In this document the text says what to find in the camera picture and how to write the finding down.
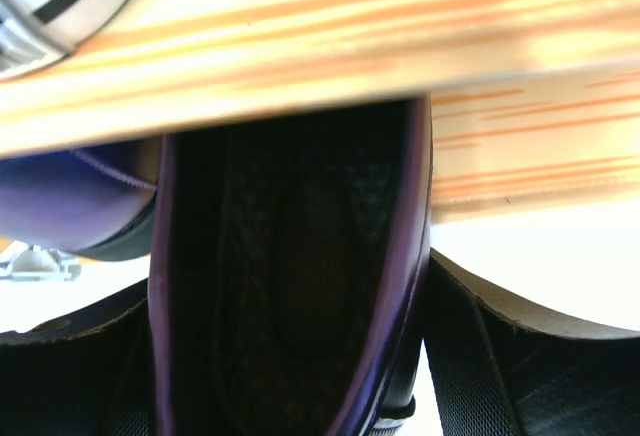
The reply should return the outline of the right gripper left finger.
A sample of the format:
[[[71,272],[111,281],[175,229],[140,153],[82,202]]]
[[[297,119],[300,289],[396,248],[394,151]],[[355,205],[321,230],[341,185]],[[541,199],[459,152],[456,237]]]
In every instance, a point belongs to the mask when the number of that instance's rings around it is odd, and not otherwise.
[[[153,364],[141,281],[1,336],[4,435],[149,435]]]

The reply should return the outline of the wooden shoe cabinet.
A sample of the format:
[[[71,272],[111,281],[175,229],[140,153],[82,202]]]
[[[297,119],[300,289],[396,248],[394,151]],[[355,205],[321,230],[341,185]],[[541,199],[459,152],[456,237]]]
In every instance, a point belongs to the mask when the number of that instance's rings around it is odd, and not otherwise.
[[[2,84],[1,152],[425,90],[443,220],[639,191],[639,0],[130,0]]]

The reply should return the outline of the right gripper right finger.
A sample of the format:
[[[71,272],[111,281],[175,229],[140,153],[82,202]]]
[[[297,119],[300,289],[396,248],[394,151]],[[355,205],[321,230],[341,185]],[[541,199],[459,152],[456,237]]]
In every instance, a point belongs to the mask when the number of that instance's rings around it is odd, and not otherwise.
[[[524,329],[432,257],[423,338],[446,435],[636,435],[639,340]]]

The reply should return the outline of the purple loafer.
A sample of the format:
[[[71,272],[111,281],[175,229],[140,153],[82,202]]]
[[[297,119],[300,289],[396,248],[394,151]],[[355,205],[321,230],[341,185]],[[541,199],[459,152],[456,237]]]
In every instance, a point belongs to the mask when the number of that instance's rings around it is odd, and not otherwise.
[[[426,96],[164,138],[148,304],[161,435],[392,435],[414,413]]]
[[[2,236],[99,261],[147,255],[161,146],[150,137],[2,160]]]

